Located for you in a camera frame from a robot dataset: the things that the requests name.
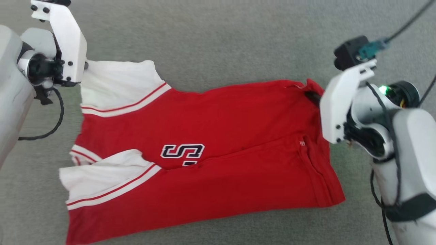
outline red fabric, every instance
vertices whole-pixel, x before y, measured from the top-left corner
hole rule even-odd
[[[85,114],[77,145],[101,158],[138,149],[163,169],[119,197],[70,210],[67,244],[343,202],[329,144],[322,138],[319,109],[305,91],[323,92],[311,80],[306,86],[279,80],[205,93],[171,89],[125,115]],[[161,157],[164,145],[181,144],[203,144],[201,157]],[[185,160],[198,163],[183,167]]]

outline fabric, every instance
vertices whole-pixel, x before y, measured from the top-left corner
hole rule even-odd
[[[81,86],[78,166],[60,172],[68,244],[344,201],[311,80],[179,92],[152,61],[89,61]]]

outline green light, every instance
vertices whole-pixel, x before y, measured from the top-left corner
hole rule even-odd
[[[378,88],[380,90],[380,92],[384,95],[386,95],[388,93],[389,87],[388,86],[381,86],[380,88]]]

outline gray surface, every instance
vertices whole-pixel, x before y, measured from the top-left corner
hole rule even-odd
[[[185,91],[279,78],[312,78],[322,86],[338,73],[333,50],[348,38],[388,35],[425,0],[74,0],[70,9],[93,60],[156,62],[161,77]],[[48,28],[31,19],[28,0],[1,0],[0,24],[21,33]],[[423,92],[434,75],[436,11],[424,16],[379,57],[376,83],[400,79]],[[3,245],[65,242],[67,192],[58,168],[80,129],[78,88],[62,89],[65,119],[48,139],[19,142],[0,171]],[[435,99],[425,104],[436,115]],[[52,128],[58,104],[34,103],[22,135]],[[370,159],[361,150],[333,146],[331,162],[347,201],[337,207],[270,211],[198,222],[116,238],[101,244],[387,244],[372,200]]]

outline red stripe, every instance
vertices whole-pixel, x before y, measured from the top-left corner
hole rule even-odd
[[[162,87],[164,87],[167,83],[164,82],[161,86],[159,86],[157,89],[153,90],[153,92],[151,92],[150,94],[148,94],[147,96],[145,96],[142,100],[136,102],[135,104],[131,104],[131,105],[126,105],[123,107],[119,107],[119,108],[115,108],[115,109],[108,109],[108,110],[99,110],[99,109],[95,109],[95,108],[91,108],[91,107],[85,107],[85,106],[81,106],[82,109],[91,109],[91,110],[95,110],[98,112],[112,112],[112,111],[117,111],[117,110],[121,110],[121,109],[125,109],[125,108],[129,108],[135,105],[138,105],[139,103],[141,103],[142,101],[144,101],[145,99],[147,99],[148,97],[150,97],[152,94],[154,94],[157,90],[161,89]]]
[[[92,157],[90,157],[90,156],[88,156],[88,155],[86,155],[86,154],[83,154],[83,153],[81,153],[81,152],[79,152],[79,151],[76,151],[76,150],[71,150],[71,152],[74,152],[74,153],[77,153],[77,154],[79,154],[79,155],[82,155],[82,156],[84,156],[84,157],[87,157],[87,158],[89,158],[91,161],[94,161],[94,162],[96,162],[96,160],[95,159],[93,159]]]
[[[81,163],[80,163],[80,160],[79,160],[79,158],[78,157],[74,157],[75,159],[76,159],[76,161],[77,161],[77,164],[80,166],[81,165]]]
[[[97,197],[92,197],[92,198],[86,198],[86,199],[77,200],[77,201],[75,201],[75,202],[72,202],[72,203],[67,204],[67,206],[70,206],[70,205],[73,205],[73,204],[76,204],[76,203],[79,203],[79,202],[82,202],[82,201],[91,201],[91,200],[99,199],[99,198],[104,197],[104,196],[107,196],[107,195],[109,195],[109,194],[111,194],[111,193],[113,193],[113,192],[115,192],[115,191],[117,191],[117,190],[119,190],[119,189],[121,189],[121,188],[124,188],[125,186],[131,184],[132,182],[134,182],[134,181],[136,181],[136,180],[138,180],[138,179],[140,179],[142,176],[144,176],[146,173],[148,173],[148,171],[150,171],[150,169],[152,169],[152,168],[154,167],[154,165],[155,165],[155,164],[153,164],[151,167],[149,167],[149,168],[148,168],[144,173],[142,173],[142,174],[141,174],[140,176],[138,176],[137,178],[135,178],[135,179],[129,181],[128,183],[126,183],[126,184],[124,184],[124,185],[122,185],[122,186],[120,186],[120,187],[118,187],[118,188],[116,188],[116,189],[114,189],[114,190],[112,190],[112,191],[110,191],[110,192],[108,192],[108,193],[102,194],[102,195],[97,196]]]

